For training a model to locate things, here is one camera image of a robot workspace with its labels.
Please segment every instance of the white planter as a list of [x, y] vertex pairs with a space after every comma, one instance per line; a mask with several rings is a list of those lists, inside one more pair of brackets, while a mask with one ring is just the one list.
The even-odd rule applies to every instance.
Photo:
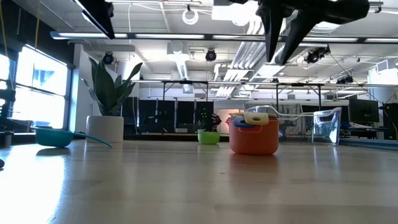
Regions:
[[123, 142], [123, 117], [118, 116], [87, 116], [86, 134], [97, 137], [108, 143]]

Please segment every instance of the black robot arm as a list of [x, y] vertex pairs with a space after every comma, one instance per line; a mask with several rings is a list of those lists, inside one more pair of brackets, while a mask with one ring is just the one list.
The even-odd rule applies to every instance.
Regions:
[[[230, 0], [244, 4], [247, 1]], [[278, 43], [283, 18], [298, 10], [292, 21], [290, 32], [285, 40], [285, 47], [275, 62], [284, 65], [292, 56], [304, 37], [320, 22], [346, 24], [365, 18], [369, 12], [368, 0], [257, 0], [256, 12], [261, 17], [266, 34], [267, 61], [271, 62]]]

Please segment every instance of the green bowl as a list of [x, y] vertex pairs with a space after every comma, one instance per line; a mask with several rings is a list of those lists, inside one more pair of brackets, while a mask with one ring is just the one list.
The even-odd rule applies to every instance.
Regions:
[[217, 144], [220, 141], [220, 134], [214, 132], [198, 132], [200, 144]]

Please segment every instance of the snake plant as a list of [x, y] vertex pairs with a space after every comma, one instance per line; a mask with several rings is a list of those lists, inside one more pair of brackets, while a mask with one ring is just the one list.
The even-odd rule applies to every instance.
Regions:
[[87, 86], [92, 99], [97, 102], [101, 114], [103, 116], [117, 116], [123, 102], [129, 97], [135, 85], [135, 83], [130, 83], [131, 78], [139, 72], [142, 63], [138, 63], [132, 69], [127, 80], [122, 81], [122, 76], [119, 75], [113, 81], [102, 60], [99, 63], [96, 63], [92, 58], [89, 58], [89, 60], [91, 62], [93, 88], [84, 78], [80, 78]]

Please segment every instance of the orange bucket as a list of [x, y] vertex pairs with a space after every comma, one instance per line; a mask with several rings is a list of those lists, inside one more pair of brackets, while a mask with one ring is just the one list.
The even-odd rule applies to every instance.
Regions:
[[279, 121], [270, 119], [267, 125], [253, 128], [238, 128], [233, 119], [228, 119], [229, 146], [237, 154], [265, 156], [278, 150]]

